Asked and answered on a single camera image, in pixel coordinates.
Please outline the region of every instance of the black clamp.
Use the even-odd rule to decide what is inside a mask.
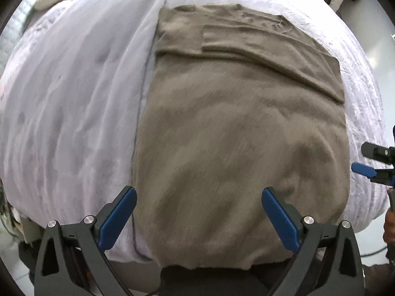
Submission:
[[[284,247],[294,253],[286,275],[270,296],[296,295],[315,259],[318,248],[326,247],[321,273],[310,296],[365,295],[361,257],[351,224],[338,226],[317,223],[293,205],[285,203],[273,188],[262,191],[262,207]]]
[[[114,246],[136,204],[135,189],[126,186],[96,217],[86,216],[80,223],[68,225],[51,220],[38,254],[34,295],[92,296],[73,252],[80,248],[102,295],[133,296],[114,273],[104,251]]]

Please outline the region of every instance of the bed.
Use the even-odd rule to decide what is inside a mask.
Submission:
[[[323,0],[64,0],[24,34],[0,79],[0,176],[13,207],[42,227],[78,222],[131,183],[159,10],[228,3],[283,15],[338,59],[351,163],[370,163],[365,141],[387,146],[367,57]],[[387,206],[383,188],[351,173],[342,218],[356,232]],[[151,261],[133,218],[107,256]]]

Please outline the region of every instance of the brown sweater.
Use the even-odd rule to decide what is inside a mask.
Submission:
[[[133,179],[159,265],[288,258],[261,207],[269,186],[337,222],[350,188],[338,61],[284,17],[240,5],[163,8],[158,35]]]

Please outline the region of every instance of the floor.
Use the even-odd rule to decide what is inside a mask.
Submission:
[[[345,0],[340,8],[344,22],[354,32],[368,55],[382,93],[387,139],[394,145],[392,127],[395,125],[395,27],[376,0]],[[384,215],[374,220],[364,231],[356,234],[361,254],[379,250],[385,244],[382,240]],[[0,256],[11,275],[25,293],[33,296],[34,289],[28,277],[28,269],[18,258],[17,243],[0,224]],[[386,263],[385,251],[373,257],[363,258],[366,265]]]

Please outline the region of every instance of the metal screw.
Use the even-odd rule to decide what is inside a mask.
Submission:
[[[56,220],[51,220],[51,221],[48,223],[48,227],[49,227],[49,228],[55,227],[55,225],[56,225]]]
[[[310,216],[306,216],[305,218],[303,218],[303,221],[309,225],[314,223],[314,218],[310,217]]]
[[[91,224],[94,220],[95,220],[95,218],[94,218],[93,216],[86,216],[86,217],[84,218],[84,222],[85,222],[86,224]]]
[[[350,224],[347,220],[343,220],[343,221],[342,221],[342,226],[343,226],[344,228],[350,228],[350,227],[351,227],[351,224]]]

